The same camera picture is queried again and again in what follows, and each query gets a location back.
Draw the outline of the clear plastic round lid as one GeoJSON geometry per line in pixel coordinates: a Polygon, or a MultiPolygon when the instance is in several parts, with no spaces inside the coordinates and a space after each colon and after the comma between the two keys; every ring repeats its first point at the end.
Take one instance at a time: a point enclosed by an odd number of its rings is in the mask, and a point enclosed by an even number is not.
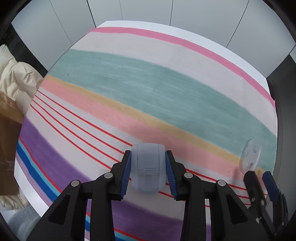
{"type": "Polygon", "coordinates": [[[259,161],[261,146],[255,139],[246,142],[239,161],[239,168],[242,174],[247,171],[254,171],[259,161]]]}

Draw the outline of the grey translucent small case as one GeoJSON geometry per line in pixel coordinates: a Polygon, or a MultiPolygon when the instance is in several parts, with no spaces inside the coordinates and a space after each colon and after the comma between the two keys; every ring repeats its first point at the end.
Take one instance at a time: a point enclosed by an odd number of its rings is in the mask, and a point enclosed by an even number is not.
{"type": "Polygon", "coordinates": [[[132,187],[143,194],[161,191],[166,184],[165,146],[141,143],[132,146],[132,187]]]}

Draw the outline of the light blue fleece garment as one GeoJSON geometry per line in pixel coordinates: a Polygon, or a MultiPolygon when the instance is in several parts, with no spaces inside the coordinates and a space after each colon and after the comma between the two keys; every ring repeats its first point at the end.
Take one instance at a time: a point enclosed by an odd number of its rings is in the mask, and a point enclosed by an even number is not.
{"type": "Polygon", "coordinates": [[[27,240],[40,218],[41,216],[29,205],[17,210],[9,220],[8,225],[19,240],[27,240]]]}

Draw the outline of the colourful striped cloth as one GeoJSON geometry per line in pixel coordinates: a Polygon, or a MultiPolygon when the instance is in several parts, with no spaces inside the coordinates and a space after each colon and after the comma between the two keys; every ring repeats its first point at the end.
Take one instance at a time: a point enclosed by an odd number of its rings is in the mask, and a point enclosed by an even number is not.
{"type": "Polygon", "coordinates": [[[49,70],[23,122],[28,240],[272,240],[266,79],[173,27],[106,22],[49,70]]]}

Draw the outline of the brown cardboard box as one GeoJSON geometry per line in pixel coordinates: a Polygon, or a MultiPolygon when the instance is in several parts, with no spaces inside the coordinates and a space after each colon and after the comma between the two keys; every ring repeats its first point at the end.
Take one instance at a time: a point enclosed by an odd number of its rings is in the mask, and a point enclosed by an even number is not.
{"type": "Polygon", "coordinates": [[[14,178],[14,165],[23,115],[16,103],[4,93],[1,93],[0,109],[1,196],[16,195],[18,185],[14,178]]]}

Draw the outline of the black wall panel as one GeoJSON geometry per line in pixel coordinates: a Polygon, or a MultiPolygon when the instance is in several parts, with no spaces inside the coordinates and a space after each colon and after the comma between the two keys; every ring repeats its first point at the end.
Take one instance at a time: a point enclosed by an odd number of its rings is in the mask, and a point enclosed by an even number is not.
{"type": "Polygon", "coordinates": [[[1,45],[2,44],[5,44],[8,47],[16,61],[30,64],[43,77],[47,74],[48,70],[27,48],[20,36],[16,33],[16,30],[13,28],[12,24],[10,24],[4,32],[4,35],[1,38],[1,45]]]}

